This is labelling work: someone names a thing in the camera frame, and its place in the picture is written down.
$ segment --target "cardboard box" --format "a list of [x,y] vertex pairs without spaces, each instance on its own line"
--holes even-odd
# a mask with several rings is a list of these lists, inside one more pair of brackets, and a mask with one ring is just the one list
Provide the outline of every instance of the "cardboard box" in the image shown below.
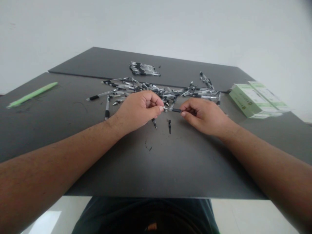
[[234,84],[234,92],[253,114],[276,113],[278,110],[249,84]]
[[238,107],[240,108],[240,110],[244,113],[244,115],[247,118],[252,118],[252,119],[266,119],[267,117],[269,117],[270,115],[268,114],[254,114],[252,113],[251,110],[248,109],[248,107],[243,104],[243,102],[240,100],[240,98],[238,97],[238,95],[235,92],[230,92],[229,94],[231,96],[231,98],[233,99],[233,101],[238,105]]
[[275,96],[270,90],[258,81],[249,81],[250,85],[269,103],[271,103],[280,113],[291,111],[291,109]]

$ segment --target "hand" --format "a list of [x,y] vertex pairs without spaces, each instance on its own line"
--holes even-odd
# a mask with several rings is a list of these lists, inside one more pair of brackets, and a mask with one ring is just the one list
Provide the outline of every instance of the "hand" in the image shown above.
[[126,135],[157,118],[163,111],[162,100],[152,91],[142,91],[129,95],[119,110],[107,121]]
[[181,115],[202,133],[224,137],[236,124],[212,101],[190,98],[180,109]]

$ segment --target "dark gray table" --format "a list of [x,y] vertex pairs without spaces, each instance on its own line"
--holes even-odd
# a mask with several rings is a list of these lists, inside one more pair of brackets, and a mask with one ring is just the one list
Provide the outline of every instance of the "dark gray table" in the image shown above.
[[[135,76],[129,69],[131,61],[153,65],[161,73],[161,76]],[[207,77],[210,77],[216,89],[222,91],[228,90],[233,82],[242,84],[253,80],[238,67],[98,47],[93,47],[49,70],[52,73],[94,78],[117,79],[133,76],[135,79],[143,82],[178,87],[188,87],[191,81],[196,85],[202,85],[203,83],[199,79],[200,71]]]
[[[19,107],[5,108],[55,81],[59,85],[51,90]],[[99,123],[106,99],[87,102],[86,98],[108,90],[111,87],[99,79],[44,73],[1,97],[0,162]],[[184,100],[179,98],[176,107]],[[312,164],[312,130],[291,112],[265,120],[246,119],[228,95],[222,97],[221,108],[257,136]],[[112,113],[117,109],[111,106]],[[150,121],[121,139],[67,195],[266,199],[218,139],[201,134],[174,112],[161,114],[157,127],[158,131]]]

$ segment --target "hairy forearm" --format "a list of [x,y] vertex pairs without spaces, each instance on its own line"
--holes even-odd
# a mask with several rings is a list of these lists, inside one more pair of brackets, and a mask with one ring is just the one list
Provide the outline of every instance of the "hairy forearm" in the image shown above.
[[123,135],[114,120],[0,164],[0,232],[22,231]]
[[230,124],[221,137],[263,192],[300,229],[312,223],[312,167]]

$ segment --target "person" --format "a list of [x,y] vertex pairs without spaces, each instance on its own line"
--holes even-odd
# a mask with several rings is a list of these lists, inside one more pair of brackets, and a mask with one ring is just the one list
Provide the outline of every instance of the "person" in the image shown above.
[[[312,166],[240,127],[213,102],[190,98],[180,109],[193,127],[229,148],[299,232],[312,232]],[[153,92],[131,94],[107,121],[1,163],[0,233],[20,233],[118,140],[162,111]],[[218,233],[218,228],[209,199],[95,197],[73,231],[123,232]]]

